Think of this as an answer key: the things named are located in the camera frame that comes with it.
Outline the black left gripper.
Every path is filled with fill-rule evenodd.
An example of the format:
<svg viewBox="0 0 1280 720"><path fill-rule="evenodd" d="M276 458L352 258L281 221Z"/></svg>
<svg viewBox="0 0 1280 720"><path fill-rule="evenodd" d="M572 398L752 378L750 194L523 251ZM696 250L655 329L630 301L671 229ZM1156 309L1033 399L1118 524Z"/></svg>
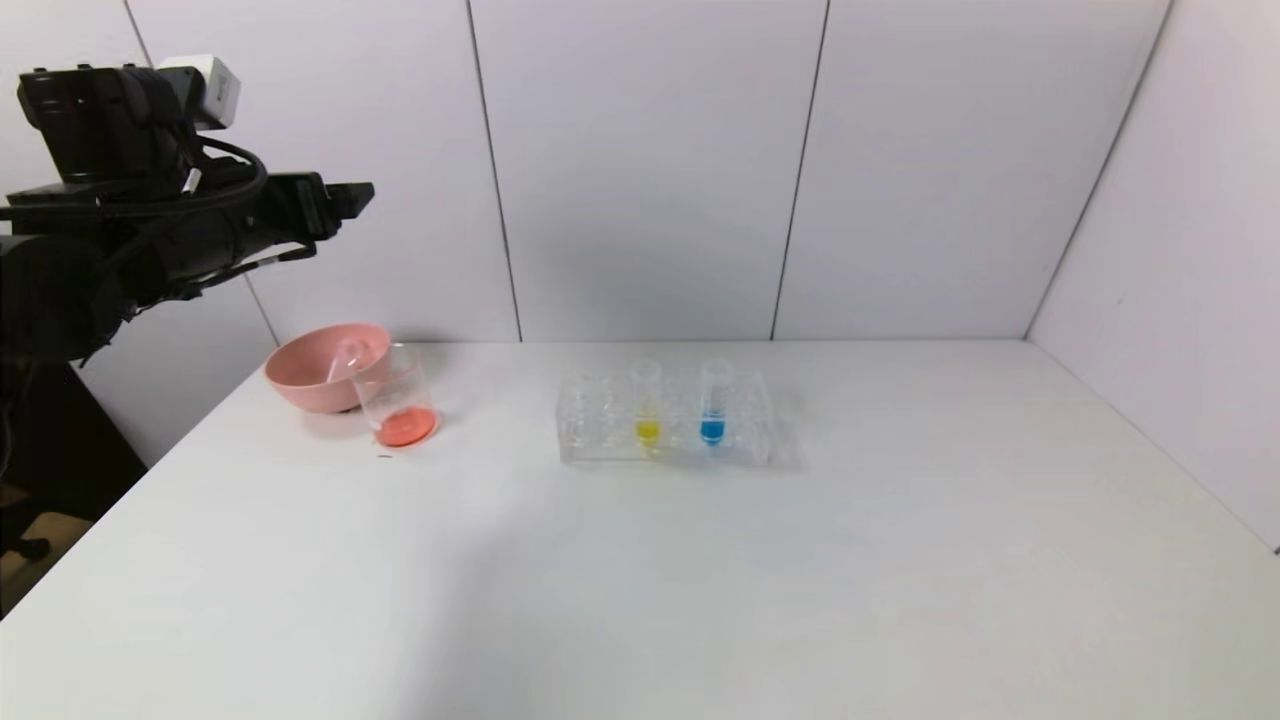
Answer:
<svg viewBox="0 0 1280 720"><path fill-rule="evenodd" d="M358 218L374 197L371 182L325 186L317 173L270 176L253 199L218 213L218 259L256 258L280 245L288 249L274 260L310 259L342 220Z"/></svg>

